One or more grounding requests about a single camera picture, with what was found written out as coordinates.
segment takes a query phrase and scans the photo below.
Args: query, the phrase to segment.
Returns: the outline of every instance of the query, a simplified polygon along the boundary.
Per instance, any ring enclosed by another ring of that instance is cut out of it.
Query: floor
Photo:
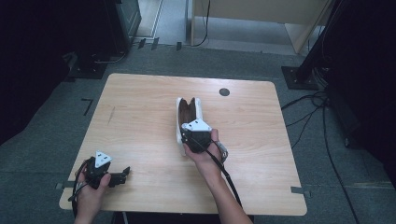
[[[146,38],[147,42],[159,38],[159,44],[175,45],[181,42],[190,45],[191,31],[191,0],[189,4],[186,22],[186,0],[163,0],[159,11],[158,23],[153,27],[153,35],[139,35],[141,30],[149,30],[145,21],[153,21],[157,18],[158,7],[153,2],[159,0],[140,0],[142,23],[137,40]],[[205,37],[205,18],[195,19],[194,44],[199,44]],[[311,35],[309,43],[299,52],[305,56],[318,39],[322,28],[318,27]],[[239,51],[254,51],[262,53],[274,53],[281,55],[296,55],[285,25],[283,23],[265,21],[241,21],[230,19],[209,18],[207,40],[200,45],[208,49],[230,49]]]

